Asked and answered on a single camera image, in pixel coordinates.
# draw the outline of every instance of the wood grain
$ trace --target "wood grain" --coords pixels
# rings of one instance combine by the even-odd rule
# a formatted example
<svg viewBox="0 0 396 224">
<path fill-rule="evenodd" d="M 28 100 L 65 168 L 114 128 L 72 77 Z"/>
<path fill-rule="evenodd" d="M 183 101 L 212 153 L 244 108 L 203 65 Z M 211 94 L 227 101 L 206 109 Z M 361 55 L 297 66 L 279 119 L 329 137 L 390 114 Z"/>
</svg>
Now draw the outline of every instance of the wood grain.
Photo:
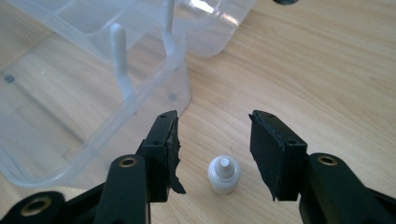
<svg viewBox="0 0 396 224">
<path fill-rule="evenodd" d="M 177 169 L 187 194 L 153 204 L 153 223 L 301 223 L 298 203 L 272 202 L 248 151 L 254 109 L 276 114 L 309 153 L 342 158 L 367 187 L 396 197 L 395 24 L 392 0 L 304 0 L 288 7 L 258 1 L 223 52 L 189 53 L 192 100 L 180 116 Z M 8 39 L 0 34 L 3 50 Z M 0 70 L 11 64 L 0 61 Z M 220 154 L 242 167 L 238 188 L 225 196 L 206 177 Z M 67 198 L 82 192 L 56 189 Z M 0 217 L 38 190 L 1 177 Z"/>
</svg>

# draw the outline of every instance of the black object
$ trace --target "black object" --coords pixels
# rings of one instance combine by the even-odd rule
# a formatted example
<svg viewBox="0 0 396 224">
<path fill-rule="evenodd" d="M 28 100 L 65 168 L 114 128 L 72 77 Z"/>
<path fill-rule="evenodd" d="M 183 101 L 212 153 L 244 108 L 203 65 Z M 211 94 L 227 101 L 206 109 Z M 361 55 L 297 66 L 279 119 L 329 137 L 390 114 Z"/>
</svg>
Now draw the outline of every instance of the black object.
<svg viewBox="0 0 396 224">
<path fill-rule="evenodd" d="M 280 5 L 291 5 L 298 2 L 298 0 L 274 0 L 274 2 Z"/>
<path fill-rule="evenodd" d="M 396 200 L 367 189 L 339 158 L 307 144 L 276 116 L 253 111 L 250 151 L 273 198 L 296 201 L 304 223 L 396 223 Z"/>
<path fill-rule="evenodd" d="M 177 112 L 161 114 L 135 155 L 115 159 L 106 182 L 65 202 L 59 192 L 25 198 L 1 224 L 150 223 L 150 203 L 165 203 L 169 189 L 186 193 L 176 177 L 180 161 Z"/>
</svg>

